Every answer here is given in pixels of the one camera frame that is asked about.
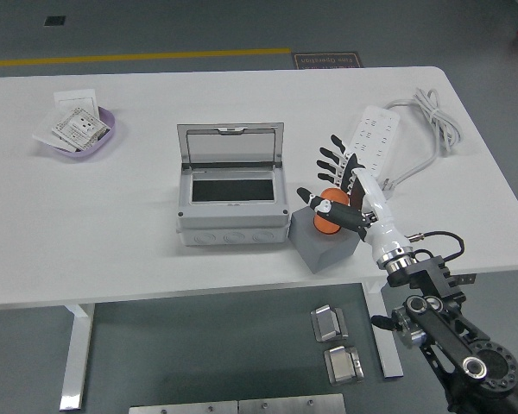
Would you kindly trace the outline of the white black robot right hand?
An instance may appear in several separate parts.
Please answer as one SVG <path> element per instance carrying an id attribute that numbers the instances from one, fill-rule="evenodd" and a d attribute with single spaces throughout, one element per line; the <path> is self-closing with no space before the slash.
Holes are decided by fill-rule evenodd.
<path id="1" fill-rule="evenodd" d="M 335 153 L 325 147 L 319 150 L 331 162 L 317 161 L 324 170 L 318 178 L 344 191 L 349 200 L 344 204 L 331 201 L 303 187 L 297 189 L 298 195 L 317 216 L 357 232 L 361 240 L 372 247 L 373 260 L 382 270 L 391 273 L 413 264 L 411 241 L 395 227 L 376 179 L 336 135 L 331 136 L 331 141 L 338 151 Z"/>

